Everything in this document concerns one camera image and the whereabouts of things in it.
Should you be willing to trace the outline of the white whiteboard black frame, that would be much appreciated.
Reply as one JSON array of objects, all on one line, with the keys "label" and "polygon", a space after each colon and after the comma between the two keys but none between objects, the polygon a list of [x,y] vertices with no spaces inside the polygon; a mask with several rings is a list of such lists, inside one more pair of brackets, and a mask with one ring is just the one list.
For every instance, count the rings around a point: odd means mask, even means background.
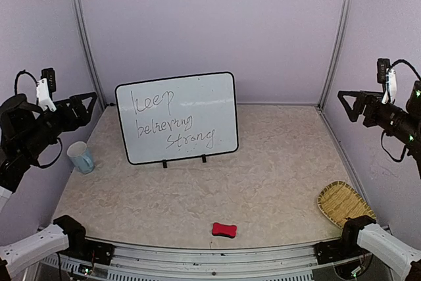
[{"label": "white whiteboard black frame", "polygon": [[114,95],[131,165],[224,155],[239,148],[231,72],[120,84]]}]

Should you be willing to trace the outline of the red black whiteboard eraser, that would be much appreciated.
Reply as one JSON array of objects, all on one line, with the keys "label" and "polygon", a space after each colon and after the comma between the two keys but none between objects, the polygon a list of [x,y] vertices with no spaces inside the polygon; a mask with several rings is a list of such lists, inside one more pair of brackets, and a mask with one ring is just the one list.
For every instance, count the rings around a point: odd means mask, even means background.
[{"label": "red black whiteboard eraser", "polygon": [[212,225],[211,233],[213,236],[235,238],[237,234],[237,226],[214,222]]}]

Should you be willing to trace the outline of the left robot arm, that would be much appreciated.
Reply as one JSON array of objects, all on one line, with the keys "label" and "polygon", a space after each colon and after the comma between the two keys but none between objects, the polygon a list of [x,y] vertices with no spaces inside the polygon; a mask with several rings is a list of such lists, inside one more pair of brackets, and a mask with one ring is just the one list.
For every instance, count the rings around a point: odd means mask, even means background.
[{"label": "left robot arm", "polygon": [[[16,192],[23,175],[41,165],[40,154],[50,145],[61,143],[63,132],[86,126],[97,100],[94,92],[73,95],[54,102],[55,111],[43,110],[29,103],[23,93],[8,98],[1,105],[1,204]],[[86,229],[68,215],[55,219],[45,233],[34,234],[1,249],[1,279],[11,280],[21,270],[52,253],[65,251],[79,258],[87,257],[92,244]]]}]

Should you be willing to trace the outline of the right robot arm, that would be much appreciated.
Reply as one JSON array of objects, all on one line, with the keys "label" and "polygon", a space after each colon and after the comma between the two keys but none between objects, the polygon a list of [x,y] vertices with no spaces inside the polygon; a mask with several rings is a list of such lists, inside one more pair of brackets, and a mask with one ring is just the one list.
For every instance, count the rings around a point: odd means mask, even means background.
[{"label": "right robot arm", "polygon": [[345,110],[339,137],[375,215],[347,216],[336,250],[350,257],[363,249],[399,280],[419,280],[420,81],[396,103],[383,103],[383,90],[337,96]]}]

